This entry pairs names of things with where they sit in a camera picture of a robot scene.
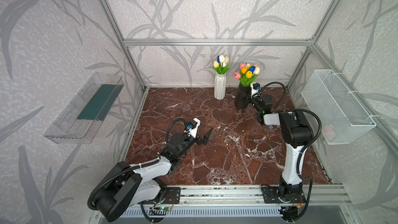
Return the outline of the white ribbed ceramic vase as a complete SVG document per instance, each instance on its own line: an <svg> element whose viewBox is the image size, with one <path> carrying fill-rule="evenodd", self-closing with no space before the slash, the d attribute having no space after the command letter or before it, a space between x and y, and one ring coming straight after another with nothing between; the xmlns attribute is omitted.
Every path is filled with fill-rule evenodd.
<svg viewBox="0 0 398 224"><path fill-rule="evenodd" d="M220 75L217 74L215 75L215 87L214 87L214 97L217 100L222 100L225 97L226 93L226 74Z"/></svg>

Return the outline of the orange pink tulip bundle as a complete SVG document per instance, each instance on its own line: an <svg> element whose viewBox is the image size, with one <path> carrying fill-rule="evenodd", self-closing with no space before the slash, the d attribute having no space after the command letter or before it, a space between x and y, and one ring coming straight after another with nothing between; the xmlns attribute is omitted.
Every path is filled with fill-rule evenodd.
<svg viewBox="0 0 398 224"><path fill-rule="evenodd" d="M251 84L251 80L253 79L253 77L254 77L254 74L252 74L252 77L251 77L251 79L249 80L249 82L248 82L248 84L246 84L245 83L245 80L246 80L246 77L245 77L245 74L246 74L246 72L248 71L248 69L251 67L252 65L251 64L249 64L249 63L241 63L240 64L240 75L241 75L241 78L240 78L240 83L243 85L243 86L245 86L245 87L248 87L250 84Z"/></svg>

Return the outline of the green circuit board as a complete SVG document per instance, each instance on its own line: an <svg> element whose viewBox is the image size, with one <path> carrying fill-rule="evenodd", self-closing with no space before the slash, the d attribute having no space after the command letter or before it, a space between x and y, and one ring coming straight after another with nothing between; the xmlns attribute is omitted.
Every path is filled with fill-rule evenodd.
<svg viewBox="0 0 398 224"><path fill-rule="evenodd" d="M151 211L159 215L161 212L170 212L173 206L154 206Z"/></svg>

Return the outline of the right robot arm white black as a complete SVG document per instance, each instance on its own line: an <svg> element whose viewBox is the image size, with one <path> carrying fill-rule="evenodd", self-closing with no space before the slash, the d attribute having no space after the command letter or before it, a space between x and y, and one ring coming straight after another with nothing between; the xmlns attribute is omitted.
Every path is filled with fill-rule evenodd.
<svg viewBox="0 0 398 224"><path fill-rule="evenodd" d="M240 91L237 98L251 104L258 113L257 122L261 125L277 125L286 143L285 168L278 186L280 198L303 193L303 181L312 181L311 177L302 175L303 159L307 149L320 136L322 123L320 118L309 110L293 109L284 112L271 112L271 105L265 102L258 93L252 95Z"/></svg>

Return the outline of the cream tulip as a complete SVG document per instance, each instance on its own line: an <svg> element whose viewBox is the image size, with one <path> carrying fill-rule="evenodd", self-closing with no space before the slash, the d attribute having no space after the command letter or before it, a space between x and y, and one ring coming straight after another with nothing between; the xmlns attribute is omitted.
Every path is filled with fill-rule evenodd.
<svg viewBox="0 0 398 224"><path fill-rule="evenodd" d="M255 75L259 75L259 74L260 74L260 67L259 67L259 66L257 66L257 67L255 68L254 74L255 74Z"/></svg>

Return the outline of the white artificial tulip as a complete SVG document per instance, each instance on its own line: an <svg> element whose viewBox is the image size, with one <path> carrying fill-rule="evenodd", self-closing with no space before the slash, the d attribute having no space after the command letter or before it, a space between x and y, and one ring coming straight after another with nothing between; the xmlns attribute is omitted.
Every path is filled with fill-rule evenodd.
<svg viewBox="0 0 398 224"><path fill-rule="evenodd" d="M223 55L219 55L220 57L220 63L224 63L225 62L225 57Z"/></svg>

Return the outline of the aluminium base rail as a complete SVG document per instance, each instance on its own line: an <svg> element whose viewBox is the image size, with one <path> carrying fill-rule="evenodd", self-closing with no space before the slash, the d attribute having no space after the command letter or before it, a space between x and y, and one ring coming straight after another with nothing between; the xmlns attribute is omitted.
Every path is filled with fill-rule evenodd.
<svg viewBox="0 0 398 224"><path fill-rule="evenodd" d="M154 206L173 206L159 215ZM311 206L340 206L346 209L352 202L342 185L303 186L301 196L280 200L276 190L260 185L196 185L181 186L180 193L169 196L161 204L134 204L123 218L141 217L145 211L150 218L177 217L280 217L280 211L297 206L301 211Z"/></svg>

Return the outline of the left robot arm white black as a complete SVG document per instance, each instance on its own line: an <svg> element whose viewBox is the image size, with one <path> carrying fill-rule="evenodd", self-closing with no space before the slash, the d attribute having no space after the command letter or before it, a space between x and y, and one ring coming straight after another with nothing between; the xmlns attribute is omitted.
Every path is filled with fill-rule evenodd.
<svg viewBox="0 0 398 224"><path fill-rule="evenodd" d="M202 138L195 129L175 134L165 142L157 158L133 165L117 163L90 193L88 208L100 211L108 222L114 222L130 205L163 197L166 186L158 178L175 171L191 146L206 145L211 133L212 129Z"/></svg>

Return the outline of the bright yellow artificial tulip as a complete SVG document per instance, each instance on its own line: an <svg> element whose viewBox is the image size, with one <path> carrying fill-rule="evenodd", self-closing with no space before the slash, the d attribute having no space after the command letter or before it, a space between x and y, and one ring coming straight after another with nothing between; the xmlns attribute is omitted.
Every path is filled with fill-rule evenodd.
<svg viewBox="0 0 398 224"><path fill-rule="evenodd" d="M229 70L229 64L226 62L219 63L217 61L214 61L213 69L216 71L217 74L224 75Z"/></svg>

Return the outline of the black cylindrical vase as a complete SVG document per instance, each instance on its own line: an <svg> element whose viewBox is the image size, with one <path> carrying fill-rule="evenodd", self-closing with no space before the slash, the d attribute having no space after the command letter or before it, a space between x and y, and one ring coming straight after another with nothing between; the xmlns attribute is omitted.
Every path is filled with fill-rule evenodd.
<svg viewBox="0 0 398 224"><path fill-rule="evenodd" d="M239 83L238 92L235 97L234 105L235 108L239 110L243 110L248 106L248 101L246 100L246 96L251 96L251 87L244 86L242 83Z"/></svg>

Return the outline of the clear plastic wall tray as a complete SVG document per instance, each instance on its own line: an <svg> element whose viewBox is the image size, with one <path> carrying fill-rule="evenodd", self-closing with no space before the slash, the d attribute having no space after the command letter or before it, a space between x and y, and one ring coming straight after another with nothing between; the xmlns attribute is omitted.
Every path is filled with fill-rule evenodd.
<svg viewBox="0 0 398 224"><path fill-rule="evenodd" d="M94 73L44 137L56 144L90 144L124 87L122 76Z"/></svg>

